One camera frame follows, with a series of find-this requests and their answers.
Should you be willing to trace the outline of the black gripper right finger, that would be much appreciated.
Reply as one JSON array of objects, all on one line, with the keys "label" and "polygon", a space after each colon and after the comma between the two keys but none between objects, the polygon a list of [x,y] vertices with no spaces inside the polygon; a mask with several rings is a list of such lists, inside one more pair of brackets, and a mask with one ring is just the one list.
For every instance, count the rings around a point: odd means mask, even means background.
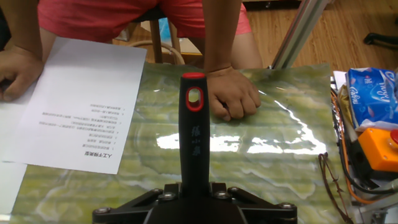
[{"label": "black gripper right finger", "polygon": [[245,223],[297,224],[297,207],[288,202],[272,204],[239,187],[212,182],[211,196],[234,205]]}]

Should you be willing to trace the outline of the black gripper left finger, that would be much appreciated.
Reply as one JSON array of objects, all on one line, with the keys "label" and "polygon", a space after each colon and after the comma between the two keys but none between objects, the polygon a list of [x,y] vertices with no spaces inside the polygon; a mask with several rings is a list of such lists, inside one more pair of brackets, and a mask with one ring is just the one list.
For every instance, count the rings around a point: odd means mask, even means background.
[{"label": "black gripper left finger", "polygon": [[152,189],[117,207],[93,210],[92,223],[144,223],[156,206],[179,198],[179,183],[166,184],[163,189]]}]

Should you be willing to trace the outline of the person's bare hand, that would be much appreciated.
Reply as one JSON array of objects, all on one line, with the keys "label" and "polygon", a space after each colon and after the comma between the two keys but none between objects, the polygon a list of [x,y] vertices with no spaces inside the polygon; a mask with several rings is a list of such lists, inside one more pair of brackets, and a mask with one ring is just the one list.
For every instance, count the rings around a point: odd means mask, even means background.
[{"label": "person's bare hand", "polygon": [[1,52],[1,82],[11,84],[1,89],[1,100],[13,101],[20,98],[40,76],[44,69],[41,54],[13,46]]}]

